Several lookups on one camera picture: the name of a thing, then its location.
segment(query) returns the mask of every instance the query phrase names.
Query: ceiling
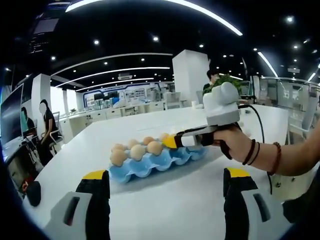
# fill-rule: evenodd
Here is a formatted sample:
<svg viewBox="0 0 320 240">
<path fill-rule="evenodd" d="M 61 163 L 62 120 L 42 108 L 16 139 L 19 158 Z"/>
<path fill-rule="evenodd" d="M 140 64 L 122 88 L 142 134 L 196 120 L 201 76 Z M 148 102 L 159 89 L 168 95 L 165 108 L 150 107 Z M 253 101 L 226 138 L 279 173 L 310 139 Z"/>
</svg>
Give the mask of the ceiling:
<svg viewBox="0 0 320 240">
<path fill-rule="evenodd" d="M 19 9 L 12 10 L 15 18 L 24 21 L 12 21 L 6 28 L 9 30 L 5 37 L 7 44 L 1 46 L 3 69 L 12 70 L 5 73 L 6 81 L 13 79 L 17 83 L 32 73 L 53 75 L 85 61 L 114 55 L 123 56 L 81 64 L 57 75 L 74 80 L 113 70 L 169 67 L 129 72 L 137 79 L 172 81 L 172 58 L 184 49 L 206 53 L 211 68 L 219 67 L 221 73 L 231 71 L 231 75 L 243 79 L 246 78 L 243 60 L 249 75 L 273 76 L 258 52 L 264 54 L 280 77 L 307 80 L 318 70 L 320 22 L 316 20 L 317 8 L 311 7 L 313 2 L 190 0 L 234 25 L 242 36 L 197 10 L 166 0 L 104 0 L 69 12 L 59 10 L 54 15 L 50 15 L 52 11 L 47 8 L 50 2 L 53 1 L 23 2 Z M 44 50 L 29 54 L 30 29 L 42 12 L 59 20 L 54 31 L 48 34 Z M 291 23 L 287 21 L 288 16 L 293 16 Z M 94 44 L 95 40 L 99 41 L 98 45 Z M 298 71 L 293 75 L 288 68 Z M 119 73 L 122 72 L 86 77 L 76 82 L 85 87 L 114 82 Z M 51 84 L 57 86 L 61 82 L 53 80 Z M 63 87 L 82 88 L 72 84 Z"/>
</svg>

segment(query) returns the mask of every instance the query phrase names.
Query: egg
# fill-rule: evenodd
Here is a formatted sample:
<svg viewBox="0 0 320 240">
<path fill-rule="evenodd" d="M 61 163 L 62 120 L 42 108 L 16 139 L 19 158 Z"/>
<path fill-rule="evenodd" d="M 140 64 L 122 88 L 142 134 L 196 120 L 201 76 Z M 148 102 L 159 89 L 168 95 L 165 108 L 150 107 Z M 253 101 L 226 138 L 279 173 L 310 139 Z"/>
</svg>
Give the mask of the egg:
<svg viewBox="0 0 320 240">
<path fill-rule="evenodd" d="M 143 139 L 143 145 L 148 145 L 149 143 L 153 142 L 154 141 L 154 138 L 151 137 L 151 136 L 146 136 L 144 139 Z"/>
<path fill-rule="evenodd" d="M 110 161 L 113 165 L 121 167 L 124 164 L 124 161 L 128 158 L 127 154 L 120 149 L 114 149 L 110 156 Z"/>
<path fill-rule="evenodd" d="M 163 150 L 162 144 L 157 141 L 152 141 L 146 147 L 148 153 L 159 156 Z"/>
<path fill-rule="evenodd" d="M 136 161 L 141 161 L 145 153 L 146 153 L 145 148 L 142 145 L 137 144 L 131 148 L 130 157 Z"/>
<path fill-rule="evenodd" d="M 163 142 L 164 139 L 167 138 L 168 136 L 169 136 L 168 133 L 162 133 L 162 134 L 159 136 L 159 140 L 160 140 L 161 142 Z"/>
<path fill-rule="evenodd" d="M 128 141 L 128 149 L 131 150 L 134 145 L 140 144 L 136 139 L 130 139 Z"/>
<path fill-rule="evenodd" d="M 114 150 L 126 150 L 126 147 L 123 145 L 123 144 L 120 144 L 120 143 L 116 143 L 112 148 L 111 148 L 111 152 L 113 152 Z"/>
</svg>

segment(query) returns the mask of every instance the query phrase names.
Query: cable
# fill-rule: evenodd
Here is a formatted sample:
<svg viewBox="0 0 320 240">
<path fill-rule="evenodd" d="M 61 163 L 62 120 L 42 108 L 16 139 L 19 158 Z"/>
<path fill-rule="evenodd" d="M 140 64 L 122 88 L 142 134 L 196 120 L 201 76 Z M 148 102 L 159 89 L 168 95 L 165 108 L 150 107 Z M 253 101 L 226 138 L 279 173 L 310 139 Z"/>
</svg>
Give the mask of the cable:
<svg viewBox="0 0 320 240">
<path fill-rule="evenodd" d="M 239 109 L 251 108 L 251 109 L 255 112 L 256 116 L 258 117 L 258 120 L 259 120 L 259 123 L 260 123 L 260 127 L 261 127 L 262 143 L 265 143 L 264 127 L 262 126 L 261 118 L 260 118 L 260 116 L 259 116 L 258 111 L 257 111 L 253 106 L 251 106 L 251 105 L 249 105 L 249 104 L 240 105 L 238 108 L 239 108 Z M 270 195 L 272 195 L 272 182 L 271 182 L 271 177 L 270 177 L 269 172 L 266 172 L 266 175 L 268 176 L 268 180 L 269 180 Z"/>
</svg>

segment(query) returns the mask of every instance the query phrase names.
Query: egg carton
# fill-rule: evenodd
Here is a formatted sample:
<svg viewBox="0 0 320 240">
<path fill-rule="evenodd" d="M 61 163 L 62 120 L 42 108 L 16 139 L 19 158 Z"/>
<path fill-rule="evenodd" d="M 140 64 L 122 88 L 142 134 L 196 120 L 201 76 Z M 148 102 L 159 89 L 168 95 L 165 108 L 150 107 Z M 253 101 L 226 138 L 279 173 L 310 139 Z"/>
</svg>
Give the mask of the egg carton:
<svg viewBox="0 0 320 240">
<path fill-rule="evenodd" d="M 108 169 L 109 177 L 118 183 L 125 184 L 130 181 L 132 175 L 146 178 L 150 175 L 152 169 L 164 172 L 173 163 L 178 166 L 184 165 L 188 160 L 200 160 L 206 153 L 207 148 L 205 147 L 197 150 L 190 150 L 187 147 L 178 149 L 164 148 L 159 156 L 147 152 L 143 155 L 141 161 L 127 158 L 120 167 L 111 165 Z"/>
</svg>

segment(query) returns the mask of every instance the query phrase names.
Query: hand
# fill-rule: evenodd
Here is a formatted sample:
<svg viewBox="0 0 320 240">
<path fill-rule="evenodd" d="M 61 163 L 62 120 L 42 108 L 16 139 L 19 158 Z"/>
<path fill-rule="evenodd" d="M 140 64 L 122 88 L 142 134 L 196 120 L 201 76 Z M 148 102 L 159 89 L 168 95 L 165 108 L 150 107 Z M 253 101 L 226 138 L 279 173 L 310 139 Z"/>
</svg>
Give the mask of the hand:
<svg viewBox="0 0 320 240">
<path fill-rule="evenodd" d="M 251 139 L 248 138 L 239 128 L 232 127 L 228 130 L 216 131 L 213 133 L 215 140 L 223 140 L 230 148 L 231 157 L 239 162 L 243 162 L 251 148 Z"/>
</svg>

